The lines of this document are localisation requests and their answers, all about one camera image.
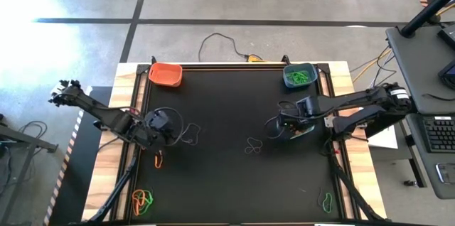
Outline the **heap of green rubber bands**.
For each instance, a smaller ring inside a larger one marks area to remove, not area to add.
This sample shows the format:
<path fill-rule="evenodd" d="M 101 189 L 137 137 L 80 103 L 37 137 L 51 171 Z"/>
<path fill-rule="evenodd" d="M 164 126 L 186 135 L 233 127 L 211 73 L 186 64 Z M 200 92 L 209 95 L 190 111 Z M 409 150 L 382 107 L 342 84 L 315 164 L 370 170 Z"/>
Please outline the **heap of green rubber bands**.
<path fill-rule="evenodd" d="M 293 85 L 304 85 L 310 81 L 309 73 L 305 70 L 286 74 L 286 79 Z"/>

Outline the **black laptop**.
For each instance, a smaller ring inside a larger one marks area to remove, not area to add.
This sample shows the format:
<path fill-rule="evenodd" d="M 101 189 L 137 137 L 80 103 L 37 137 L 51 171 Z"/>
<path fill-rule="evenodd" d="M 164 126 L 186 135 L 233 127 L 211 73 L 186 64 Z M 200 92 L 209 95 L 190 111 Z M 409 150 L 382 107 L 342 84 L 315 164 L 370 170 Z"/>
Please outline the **black laptop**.
<path fill-rule="evenodd" d="M 455 60 L 451 61 L 447 66 L 440 70 L 438 72 L 438 77 L 443 85 L 455 90 Z"/>

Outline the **black phone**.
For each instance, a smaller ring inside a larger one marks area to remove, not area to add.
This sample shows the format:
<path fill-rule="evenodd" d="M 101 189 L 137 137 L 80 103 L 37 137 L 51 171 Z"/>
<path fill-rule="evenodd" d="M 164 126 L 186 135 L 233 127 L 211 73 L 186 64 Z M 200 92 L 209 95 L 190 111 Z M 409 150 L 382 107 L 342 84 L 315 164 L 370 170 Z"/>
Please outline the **black phone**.
<path fill-rule="evenodd" d="M 436 165 L 439 180 L 444 184 L 455 184 L 455 163 L 438 163 Z"/>

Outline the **black diagonal pole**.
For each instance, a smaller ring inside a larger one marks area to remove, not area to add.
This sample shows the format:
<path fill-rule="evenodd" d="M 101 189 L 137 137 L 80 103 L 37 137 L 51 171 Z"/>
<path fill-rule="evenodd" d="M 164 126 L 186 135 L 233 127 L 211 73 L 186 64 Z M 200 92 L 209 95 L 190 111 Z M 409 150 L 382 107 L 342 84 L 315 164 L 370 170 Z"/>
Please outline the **black diagonal pole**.
<path fill-rule="evenodd" d="M 424 7 L 406 26 L 400 29 L 400 34 L 409 38 L 412 37 L 417 29 L 422 27 L 431 17 L 446 6 L 451 0 L 433 0 Z"/>

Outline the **black hazard-striped floor mat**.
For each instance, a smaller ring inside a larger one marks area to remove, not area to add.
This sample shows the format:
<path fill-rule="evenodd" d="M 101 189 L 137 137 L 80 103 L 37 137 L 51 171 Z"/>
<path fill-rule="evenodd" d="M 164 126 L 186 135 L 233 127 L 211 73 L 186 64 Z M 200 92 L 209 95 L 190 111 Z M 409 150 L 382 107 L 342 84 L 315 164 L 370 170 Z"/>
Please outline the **black hazard-striped floor mat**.
<path fill-rule="evenodd" d="M 94 121 L 91 114 L 78 112 L 42 226 L 89 220 L 112 192 L 122 144 L 100 151 L 114 136 L 101 132 Z"/>

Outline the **white paper sheet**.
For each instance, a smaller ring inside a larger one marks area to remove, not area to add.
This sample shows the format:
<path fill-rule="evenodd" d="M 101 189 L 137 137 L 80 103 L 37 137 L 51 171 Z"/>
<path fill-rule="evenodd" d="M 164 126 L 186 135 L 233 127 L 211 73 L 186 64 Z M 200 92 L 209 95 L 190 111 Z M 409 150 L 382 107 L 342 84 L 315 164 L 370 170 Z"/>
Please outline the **white paper sheet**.
<path fill-rule="evenodd" d="M 382 131 L 368 138 L 368 145 L 386 149 L 398 149 L 395 132 Z"/>

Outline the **black desk device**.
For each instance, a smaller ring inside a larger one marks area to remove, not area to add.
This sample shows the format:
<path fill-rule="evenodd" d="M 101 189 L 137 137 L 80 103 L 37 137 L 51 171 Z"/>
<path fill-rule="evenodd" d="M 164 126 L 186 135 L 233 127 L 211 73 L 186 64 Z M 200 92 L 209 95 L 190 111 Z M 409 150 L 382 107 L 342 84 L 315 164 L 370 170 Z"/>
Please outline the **black desk device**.
<path fill-rule="evenodd" d="M 455 24 L 441 29 L 437 34 L 450 48 L 455 50 Z"/>

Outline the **grey metal stand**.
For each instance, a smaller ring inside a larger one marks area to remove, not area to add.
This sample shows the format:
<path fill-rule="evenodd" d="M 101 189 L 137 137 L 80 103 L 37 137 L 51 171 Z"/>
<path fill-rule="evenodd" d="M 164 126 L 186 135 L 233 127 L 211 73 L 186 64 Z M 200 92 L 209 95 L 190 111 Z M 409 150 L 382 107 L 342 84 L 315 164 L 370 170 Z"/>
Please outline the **grey metal stand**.
<path fill-rule="evenodd" d="M 7 163 L 7 180 L 5 184 L 3 185 L 3 188 L 0 190 L 0 195 L 4 192 L 5 188 L 8 186 L 13 186 L 14 188 L 12 189 L 12 193 L 10 196 L 10 199 L 8 201 L 8 204 L 6 205 L 6 209 L 3 212 L 3 215 L 0 219 L 0 226 L 6 226 L 6 223 L 9 219 L 9 216 L 11 214 L 11 211 L 14 208 L 14 204 L 16 202 L 16 199 L 18 195 L 20 194 L 19 188 L 21 187 L 21 184 L 26 182 L 26 173 L 28 172 L 28 168 L 31 165 L 33 157 L 42 150 L 47 150 L 48 152 L 54 153 L 58 149 L 58 145 L 56 144 L 51 144 L 47 141 L 44 141 L 41 139 L 42 135 L 44 135 L 47 132 L 47 125 L 44 122 L 41 121 L 32 121 L 27 123 L 22 131 L 16 131 L 13 129 L 8 128 L 4 123 L 1 122 L 3 119 L 3 115 L 0 114 L 0 137 L 4 137 L 6 140 L 14 141 L 16 144 L 28 144 L 28 153 L 27 157 L 25 158 L 22 169 L 18 175 L 18 179 L 14 183 L 10 183 L 11 180 L 11 156 L 8 159 Z M 31 124 L 35 124 L 36 126 L 41 128 L 41 132 L 38 136 L 29 136 L 25 134 L 25 129 L 29 127 Z"/>

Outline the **dark blue plastic basket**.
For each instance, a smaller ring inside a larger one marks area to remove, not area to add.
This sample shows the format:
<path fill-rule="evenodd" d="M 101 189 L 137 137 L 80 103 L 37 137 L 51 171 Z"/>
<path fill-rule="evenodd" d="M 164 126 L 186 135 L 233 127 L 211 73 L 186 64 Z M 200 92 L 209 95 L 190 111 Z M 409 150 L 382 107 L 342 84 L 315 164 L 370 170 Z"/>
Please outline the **dark blue plastic basket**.
<path fill-rule="evenodd" d="M 297 71 L 302 71 L 302 70 L 305 70 L 309 73 L 310 81 L 308 83 L 306 83 L 304 85 L 293 85 L 287 81 L 287 79 L 286 79 L 287 73 L 297 72 Z M 318 79 L 318 73 L 316 71 L 316 68 L 310 63 L 287 65 L 283 69 L 283 79 L 284 79 L 284 84 L 288 88 L 305 87 L 305 86 L 309 86 L 311 83 L 313 83 L 314 81 L 316 81 Z"/>

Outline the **black keyboard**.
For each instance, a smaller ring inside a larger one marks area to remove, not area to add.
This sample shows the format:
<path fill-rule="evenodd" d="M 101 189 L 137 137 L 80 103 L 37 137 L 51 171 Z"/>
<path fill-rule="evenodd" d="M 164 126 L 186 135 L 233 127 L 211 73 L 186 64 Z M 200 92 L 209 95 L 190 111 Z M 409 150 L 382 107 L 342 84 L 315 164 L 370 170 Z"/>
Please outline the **black keyboard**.
<path fill-rule="evenodd" d="M 455 118 L 424 117 L 425 144 L 430 153 L 455 153 Z"/>

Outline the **green rubber band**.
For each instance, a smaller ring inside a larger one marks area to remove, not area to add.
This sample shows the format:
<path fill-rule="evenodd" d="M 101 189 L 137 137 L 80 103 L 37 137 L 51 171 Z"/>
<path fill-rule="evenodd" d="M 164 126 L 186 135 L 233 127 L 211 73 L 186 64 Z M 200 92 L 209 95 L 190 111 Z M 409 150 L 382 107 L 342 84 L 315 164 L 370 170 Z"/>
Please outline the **green rubber band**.
<path fill-rule="evenodd" d="M 333 196 L 330 193 L 326 193 L 322 202 L 321 206 L 325 213 L 331 213 L 333 207 Z"/>
<path fill-rule="evenodd" d="M 141 190 L 139 192 L 139 208 L 138 215 L 143 215 L 147 212 L 150 206 L 153 204 L 154 198 L 152 192 L 149 190 Z"/>

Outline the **black desk leg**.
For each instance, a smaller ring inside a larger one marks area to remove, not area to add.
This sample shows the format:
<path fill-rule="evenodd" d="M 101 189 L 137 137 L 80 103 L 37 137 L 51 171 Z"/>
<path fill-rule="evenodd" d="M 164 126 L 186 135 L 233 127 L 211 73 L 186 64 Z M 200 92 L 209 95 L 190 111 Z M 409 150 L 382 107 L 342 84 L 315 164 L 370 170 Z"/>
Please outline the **black desk leg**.
<path fill-rule="evenodd" d="M 403 136 L 409 136 L 409 130 L 405 124 L 405 115 L 398 114 L 381 114 L 367 123 L 365 135 L 370 138 L 388 127 L 398 125 L 399 132 Z"/>

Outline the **orange plastic basket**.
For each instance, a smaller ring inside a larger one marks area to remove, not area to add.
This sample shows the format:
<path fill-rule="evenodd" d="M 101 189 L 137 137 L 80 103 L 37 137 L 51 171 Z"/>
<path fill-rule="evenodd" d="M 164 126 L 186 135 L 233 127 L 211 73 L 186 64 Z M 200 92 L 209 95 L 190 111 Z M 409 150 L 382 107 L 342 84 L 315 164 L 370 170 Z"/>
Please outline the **orange plastic basket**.
<path fill-rule="evenodd" d="M 180 65 L 154 63 L 150 67 L 149 80 L 156 85 L 178 87 L 183 78 L 183 68 Z"/>

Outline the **black table mat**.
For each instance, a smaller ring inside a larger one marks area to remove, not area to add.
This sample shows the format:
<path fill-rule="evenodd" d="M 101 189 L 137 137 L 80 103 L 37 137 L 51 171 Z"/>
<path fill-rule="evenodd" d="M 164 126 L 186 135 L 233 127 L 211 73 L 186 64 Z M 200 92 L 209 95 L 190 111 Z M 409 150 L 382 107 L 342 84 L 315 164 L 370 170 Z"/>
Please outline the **black table mat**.
<path fill-rule="evenodd" d="M 333 176 L 321 148 L 324 125 L 286 140 L 275 129 L 282 105 L 319 86 L 285 86 L 280 69 L 184 70 L 178 87 L 153 86 L 149 109 L 166 108 L 177 129 L 201 127 L 198 144 L 182 141 L 164 151 L 160 169 L 154 155 L 140 153 L 136 187 L 150 190 L 154 202 L 139 222 L 228 223 L 316 222 L 340 217 L 317 205 L 334 193 Z M 259 154 L 246 154 L 247 138 L 263 142 Z"/>

